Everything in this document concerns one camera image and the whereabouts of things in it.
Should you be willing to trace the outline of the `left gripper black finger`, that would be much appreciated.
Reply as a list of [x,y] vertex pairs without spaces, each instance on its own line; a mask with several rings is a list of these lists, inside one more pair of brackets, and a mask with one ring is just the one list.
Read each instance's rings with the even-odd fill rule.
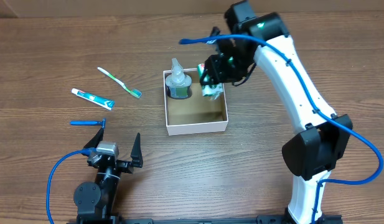
[[89,140],[83,148],[84,149],[96,148],[99,145],[99,143],[103,140],[103,136],[104,136],[104,128],[100,128],[99,131],[95,134],[95,136],[91,140]]
[[131,158],[132,158],[132,166],[142,168],[143,167],[143,155],[141,151],[141,135],[140,133],[137,133],[133,148],[131,151]]

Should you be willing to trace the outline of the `blue disposable razor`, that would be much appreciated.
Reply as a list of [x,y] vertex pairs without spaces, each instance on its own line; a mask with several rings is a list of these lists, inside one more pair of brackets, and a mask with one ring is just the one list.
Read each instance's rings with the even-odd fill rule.
[[103,118],[101,121],[74,120],[74,121],[70,121],[70,125],[72,125],[72,126],[100,126],[101,128],[105,128],[106,119]]

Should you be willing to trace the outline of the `teal white toothpaste tube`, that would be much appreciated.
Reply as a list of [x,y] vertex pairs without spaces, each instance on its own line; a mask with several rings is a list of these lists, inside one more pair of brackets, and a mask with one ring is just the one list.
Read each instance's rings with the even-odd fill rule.
[[110,110],[110,111],[113,109],[113,107],[115,105],[115,102],[113,100],[109,100],[109,99],[106,99],[106,98],[103,98],[100,96],[96,96],[94,94],[91,94],[91,93],[88,93],[88,92],[85,92],[85,91],[82,91],[82,90],[79,90],[76,88],[73,88],[71,90],[71,93],[73,93],[77,97],[83,98],[84,100],[92,102],[92,103],[94,103],[98,106],[101,106],[101,107],[103,107],[107,110]]

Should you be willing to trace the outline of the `green soap bar pack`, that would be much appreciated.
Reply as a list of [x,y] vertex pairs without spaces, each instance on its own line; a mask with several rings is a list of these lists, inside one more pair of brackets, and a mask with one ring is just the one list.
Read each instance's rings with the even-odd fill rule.
[[[197,65],[197,72],[199,74],[199,79],[203,77],[205,71],[205,65],[203,63]],[[202,96],[211,97],[211,100],[218,99],[224,92],[223,84],[219,83],[216,85],[201,85],[202,86]]]

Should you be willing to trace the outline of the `green white toothbrush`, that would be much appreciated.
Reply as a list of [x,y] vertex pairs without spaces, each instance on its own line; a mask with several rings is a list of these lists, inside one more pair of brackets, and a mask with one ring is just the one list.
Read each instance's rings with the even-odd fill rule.
[[119,84],[125,91],[127,91],[130,95],[133,97],[140,99],[142,97],[142,93],[137,89],[130,90],[124,82],[122,82],[120,79],[116,78],[114,75],[106,71],[104,68],[98,67],[97,68],[101,73],[105,74],[107,77],[114,80],[117,84]]

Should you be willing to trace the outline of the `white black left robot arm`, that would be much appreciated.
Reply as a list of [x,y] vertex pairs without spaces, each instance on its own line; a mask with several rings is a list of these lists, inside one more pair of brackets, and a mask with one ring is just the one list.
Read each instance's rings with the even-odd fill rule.
[[104,129],[100,128],[84,146],[87,163],[97,173],[93,182],[83,182],[74,191],[77,223],[123,223],[123,217],[113,212],[121,174],[132,174],[143,166],[140,134],[134,140],[130,161],[119,159],[117,143],[105,141],[103,135]]

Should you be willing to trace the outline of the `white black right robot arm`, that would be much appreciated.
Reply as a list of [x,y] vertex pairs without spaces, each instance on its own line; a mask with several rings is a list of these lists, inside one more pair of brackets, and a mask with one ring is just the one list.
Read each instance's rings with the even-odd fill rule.
[[216,53],[200,69],[200,84],[242,85],[255,68],[271,80],[291,118],[294,137],[284,144],[282,156],[293,175],[291,200],[282,223],[341,223],[339,215],[321,210],[325,180],[344,155],[352,127],[347,115],[339,116],[321,97],[302,65],[293,38],[279,14],[257,16],[248,1],[232,4],[224,18],[229,39],[212,29]]

